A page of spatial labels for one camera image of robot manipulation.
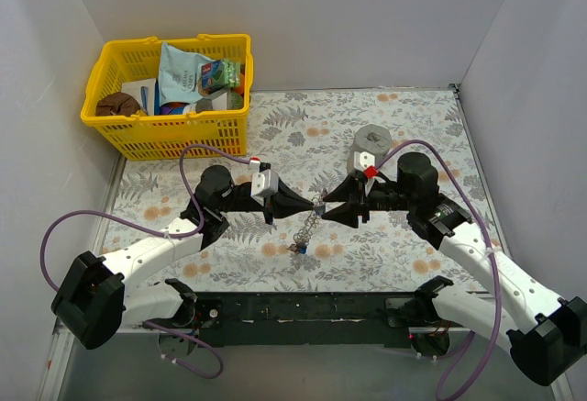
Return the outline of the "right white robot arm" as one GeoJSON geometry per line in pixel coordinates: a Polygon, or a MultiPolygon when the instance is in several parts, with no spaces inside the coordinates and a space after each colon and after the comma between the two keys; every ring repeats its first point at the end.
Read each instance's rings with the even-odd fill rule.
{"type": "Polygon", "coordinates": [[[430,326],[445,319],[494,340],[529,380],[542,386],[585,356],[585,301],[548,289],[485,241],[472,215],[440,192],[437,169],[425,154],[402,155],[393,181],[376,169],[369,153],[356,154],[354,162],[354,170],[325,195],[338,207],[323,219],[357,228],[372,211],[404,211],[419,238],[458,263],[494,298],[485,301],[436,277],[418,287],[399,314],[430,326]]]}

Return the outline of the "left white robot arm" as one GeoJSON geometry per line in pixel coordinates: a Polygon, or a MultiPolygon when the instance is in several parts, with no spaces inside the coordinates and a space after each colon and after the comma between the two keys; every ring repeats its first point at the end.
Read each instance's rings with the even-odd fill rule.
{"type": "Polygon", "coordinates": [[[163,230],[107,255],[78,255],[51,309],[87,350],[105,344],[122,326],[153,320],[166,328],[186,327],[196,315],[196,295],[188,285],[177,279],[150,290],[139,285],[215,243],[229,226],[229,212],[261,212],[271,224],[312,208],[267,164],[244,184],[235,184],[226,167],[212,165],[203,171],[194,199],[163,230]]]}

